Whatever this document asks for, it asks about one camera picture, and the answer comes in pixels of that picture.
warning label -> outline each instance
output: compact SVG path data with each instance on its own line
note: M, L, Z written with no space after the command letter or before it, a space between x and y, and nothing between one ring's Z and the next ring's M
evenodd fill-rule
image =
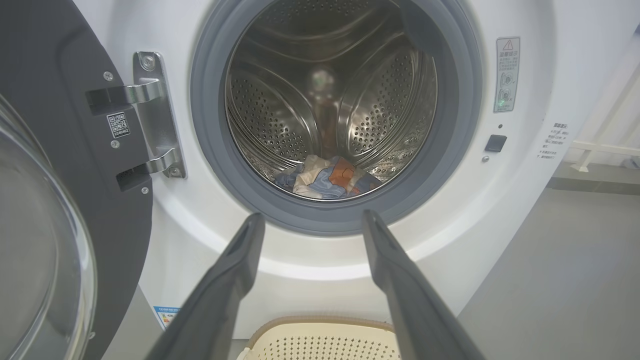
M513 110L520 69L520 38L499 38L497 50L497 79L494 113Z
M162 324L162 328L166 330L175 318L175 315L180 311L180 308L154 306L154 310L156 310L156 315L158 316L158 320L160 320L160 324Z
M549 131L547 137L544 139L544 143L538 149L536 157L538 159L553 160L562 153L566 138L569 136L569 126L560 122L554 123L553 129Z

warning triangle symbol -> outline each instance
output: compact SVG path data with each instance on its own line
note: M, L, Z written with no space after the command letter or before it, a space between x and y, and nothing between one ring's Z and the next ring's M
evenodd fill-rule
M511 44L511 39L509 39L509 41L507 41L507 43L504 45L502 50L513 50L513 45Z

screw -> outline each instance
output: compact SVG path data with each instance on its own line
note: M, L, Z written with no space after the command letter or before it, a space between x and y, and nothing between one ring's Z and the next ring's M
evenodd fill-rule
M155 69L156 68L156 59L154 59L153 56L146 55L144 58L142 58L142 67L146 71L151 71L151 70Z
M171 169L169 169L169 174L171 174L171 176L173 177L179 177L182 173L180 172L179 168L172 167Z

gray rubber gasket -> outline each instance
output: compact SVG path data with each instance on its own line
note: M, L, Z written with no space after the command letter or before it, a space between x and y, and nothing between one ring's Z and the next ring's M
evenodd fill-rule
M245 162L228 128L224 105L227 65L246 27L272 0L221 0L211 11L191 69L191 112L200 147L227 190L272 223L317 236L361 231L362 211L377 211L387 224L427 201L449 178L467 151L479 115L482 68L472 27L455 0L402 0L409 32L436 61L438 103L423 148L392 183L370 195L342 202L299 199L265 182ZM429 25L440 34L424 37Z

door glass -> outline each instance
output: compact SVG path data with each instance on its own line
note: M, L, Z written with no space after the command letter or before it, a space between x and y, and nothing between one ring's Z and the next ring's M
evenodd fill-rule
M79 359L95 305L88 233L0 97L0 359Z

